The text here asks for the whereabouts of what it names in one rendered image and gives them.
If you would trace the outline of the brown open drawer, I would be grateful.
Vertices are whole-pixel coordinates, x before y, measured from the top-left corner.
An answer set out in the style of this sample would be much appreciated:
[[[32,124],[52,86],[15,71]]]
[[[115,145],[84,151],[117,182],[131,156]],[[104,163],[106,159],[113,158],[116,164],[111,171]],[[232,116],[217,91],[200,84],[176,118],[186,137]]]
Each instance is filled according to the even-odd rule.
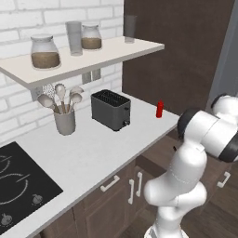
[[[175,153],[174,149],[178,149],[181,145],[181,142],[174,139],[174,136],[175,133],[171,132],[168,136],[164,136],[155,142],[136,159],[136,166],[151,174],[154,179],[163,175],[168,169],[172,156]],[[231,171],[231,164],[221,162],[210,154],[207,155],[205,172],[201,178],[201,182],[207,190],[207,199],[204,205],[193,209],[193,214],[201,215],[209,202],[219,205],[223,204],[221,196],[228,192],[229,189],[226,186],[219,188],[217,184],[225,179],[225,171]]]

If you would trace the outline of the brown closed drawer front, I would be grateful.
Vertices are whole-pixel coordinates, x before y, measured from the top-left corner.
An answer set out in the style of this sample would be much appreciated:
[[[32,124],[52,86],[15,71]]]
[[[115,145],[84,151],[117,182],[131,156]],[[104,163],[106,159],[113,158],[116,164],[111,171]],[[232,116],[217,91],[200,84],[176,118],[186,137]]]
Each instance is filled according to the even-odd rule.
[[[86,213],[91,213],[93,210],[98,209],[104,203],[111,201],[111,199],[118,193],[122,192],[122,197],[118,202],[113,204],[117,207],[123,208],[127,213],[129,207],[129,180],[133,177],[135,162],[132,161],[128,165],[124,166],[121,170],[114,173],[108,180],[102,183],[103,186],[107,187],[111,182],[114,181],[114,176],[118,176],[119,180],[115,182],[106,192],[103,192],[98,186],[93,192],[91,192],[84,199],[84,208]]]

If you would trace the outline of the dark grey toaster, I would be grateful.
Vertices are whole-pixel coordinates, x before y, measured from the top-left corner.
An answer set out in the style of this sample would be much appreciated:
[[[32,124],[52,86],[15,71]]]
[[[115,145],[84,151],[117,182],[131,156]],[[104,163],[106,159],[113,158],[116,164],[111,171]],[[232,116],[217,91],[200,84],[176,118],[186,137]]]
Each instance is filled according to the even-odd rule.
[[[130,125],[131,100],[108,89],[91,95],[92,118],[113,131]]]

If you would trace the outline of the red ketchup bottle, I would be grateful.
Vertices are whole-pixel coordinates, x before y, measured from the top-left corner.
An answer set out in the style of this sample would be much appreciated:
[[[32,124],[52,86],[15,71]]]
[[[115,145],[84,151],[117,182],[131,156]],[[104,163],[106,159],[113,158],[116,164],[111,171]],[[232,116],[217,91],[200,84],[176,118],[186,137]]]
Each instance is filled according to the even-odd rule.
[[[157,118],[162,117],[163,109],[164,109],[164,102],[162,100],[159,100],[157,103],[157,108],[156,108],[156,117]]]

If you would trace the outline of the grey utensil pot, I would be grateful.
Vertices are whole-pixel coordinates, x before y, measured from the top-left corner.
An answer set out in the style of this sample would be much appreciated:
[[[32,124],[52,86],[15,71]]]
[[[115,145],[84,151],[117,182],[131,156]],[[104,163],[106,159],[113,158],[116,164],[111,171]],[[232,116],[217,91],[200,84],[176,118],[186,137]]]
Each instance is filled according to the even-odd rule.
[[[71,135],[76,129],[75,113],[71,111],[69,113],[54,113],[56,128],[58,132],[63,136]]]

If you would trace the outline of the slotted wooden spoon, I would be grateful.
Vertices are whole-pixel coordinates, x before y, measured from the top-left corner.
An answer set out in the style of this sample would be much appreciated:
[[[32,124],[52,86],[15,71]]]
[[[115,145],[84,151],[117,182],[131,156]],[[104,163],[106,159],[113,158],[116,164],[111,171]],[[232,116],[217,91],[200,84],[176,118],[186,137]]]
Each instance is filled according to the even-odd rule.
[[[59,113],[59,108],[56,104],[56,101],[55,101],[55,88],[53,87],[52,84],[48,84],[48,85],[45,85],[43,86],[43,91],[46,95],[48,95],[50,98],[52,98],[53,100],[53,104],[54,104],[54,107],[55,107],[55,112],[56,113]]]

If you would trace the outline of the small glass jar brown contents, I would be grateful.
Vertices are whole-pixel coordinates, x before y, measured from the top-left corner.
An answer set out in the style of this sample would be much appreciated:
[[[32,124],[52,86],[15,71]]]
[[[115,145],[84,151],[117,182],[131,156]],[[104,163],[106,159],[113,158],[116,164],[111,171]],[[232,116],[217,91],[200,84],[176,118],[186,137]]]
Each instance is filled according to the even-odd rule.
[[[101,49],[102,40],[98,25],[83,26],[82,47],[87,50]]]

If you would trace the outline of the grey glass tumbler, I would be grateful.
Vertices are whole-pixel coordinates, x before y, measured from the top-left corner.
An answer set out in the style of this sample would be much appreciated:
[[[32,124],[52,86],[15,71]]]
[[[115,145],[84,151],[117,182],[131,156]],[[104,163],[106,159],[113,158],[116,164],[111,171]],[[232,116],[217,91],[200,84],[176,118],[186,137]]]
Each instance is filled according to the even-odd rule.
[[[137,17],[125,15],[124,18],[124,37],[126,43],[133,43],[135,39]]]

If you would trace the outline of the clear glass tumbler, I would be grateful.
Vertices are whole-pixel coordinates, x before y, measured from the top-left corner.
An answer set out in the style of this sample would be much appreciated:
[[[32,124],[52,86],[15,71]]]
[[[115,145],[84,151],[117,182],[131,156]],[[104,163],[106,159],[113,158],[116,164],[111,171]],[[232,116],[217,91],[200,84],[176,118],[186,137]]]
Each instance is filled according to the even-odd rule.
[[[68,36],[69,47],[72,56],[81,56],[83,54],[81,37],[82,24],[80,21],[67,21],[66,32]]]

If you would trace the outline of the large glass jar brown contents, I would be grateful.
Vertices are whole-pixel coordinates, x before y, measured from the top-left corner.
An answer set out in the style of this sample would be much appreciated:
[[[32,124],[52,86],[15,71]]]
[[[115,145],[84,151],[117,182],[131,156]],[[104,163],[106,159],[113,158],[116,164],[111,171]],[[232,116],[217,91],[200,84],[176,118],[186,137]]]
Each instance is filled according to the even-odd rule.
[[[52,34],[36,34],[31,37],[31,58],[36,69],[52,69],[60,66],[60,53]]]

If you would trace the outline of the black hob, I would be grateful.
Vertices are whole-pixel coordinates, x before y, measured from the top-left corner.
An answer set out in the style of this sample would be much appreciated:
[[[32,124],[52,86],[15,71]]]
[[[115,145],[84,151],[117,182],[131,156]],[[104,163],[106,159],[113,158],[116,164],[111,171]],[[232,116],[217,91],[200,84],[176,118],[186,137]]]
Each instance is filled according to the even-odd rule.
[[[16,142],[0,148],[0,235],[47,204],[63,189]],[[33,195],[43,197],[41,204],[33,203]],[[12,222],[3,226],[2,215]]]

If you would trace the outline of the brown cupboard under hob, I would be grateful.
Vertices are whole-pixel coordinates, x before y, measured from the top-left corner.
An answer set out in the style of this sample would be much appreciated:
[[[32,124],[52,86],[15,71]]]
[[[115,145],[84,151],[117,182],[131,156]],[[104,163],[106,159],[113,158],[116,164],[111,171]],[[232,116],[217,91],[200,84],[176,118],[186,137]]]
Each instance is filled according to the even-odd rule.
[[[70,209],[65,212],[61,217],[43,229],[40,234],[41,238],[77,238],[73,211]]]

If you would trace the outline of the grey fridge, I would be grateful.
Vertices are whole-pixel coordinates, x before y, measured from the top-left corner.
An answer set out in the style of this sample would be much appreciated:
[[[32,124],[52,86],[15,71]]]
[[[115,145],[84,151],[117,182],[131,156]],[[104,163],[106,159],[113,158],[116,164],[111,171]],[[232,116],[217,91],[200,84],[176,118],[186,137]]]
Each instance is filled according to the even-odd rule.
[[[205,110],[211,112],[211,103],[222,93],[238,95],[238,0],[234,0],[230,22],[218,59]]]

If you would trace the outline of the grey wall outlet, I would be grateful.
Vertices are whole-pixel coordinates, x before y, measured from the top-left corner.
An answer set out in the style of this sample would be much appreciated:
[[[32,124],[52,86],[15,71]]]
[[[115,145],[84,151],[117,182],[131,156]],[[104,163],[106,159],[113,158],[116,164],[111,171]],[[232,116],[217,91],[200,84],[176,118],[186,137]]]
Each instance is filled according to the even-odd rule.
[[[83,84],[90,83],[92,81],[99,80],[101,78],[101,71],[100,69],[96,69],[92,72],[83,73],[82,74],[82,82]]]
[[[43,93],[44,91],[41,86],[31,89],[32,100],[36,101],[37,98]]]

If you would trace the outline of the white wall shelf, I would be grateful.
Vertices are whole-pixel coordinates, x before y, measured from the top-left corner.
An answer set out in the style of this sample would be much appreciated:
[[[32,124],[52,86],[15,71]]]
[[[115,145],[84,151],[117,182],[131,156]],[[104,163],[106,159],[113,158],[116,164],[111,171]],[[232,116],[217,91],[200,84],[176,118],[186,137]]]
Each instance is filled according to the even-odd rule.
[[[125,38],[121,36],[103,40],[102,49],[85,50],[82,56],[74,57],[70,54],[68,47],[61,48],[59,50],[61,65],[56,69],[34,69],[31,56],[24,55],[0,59],[0,72],[22,86],[32,89],[122,61],[132,60],[164,48],[164,44],[140,39],[135,39],[133,43],[126,43]]]

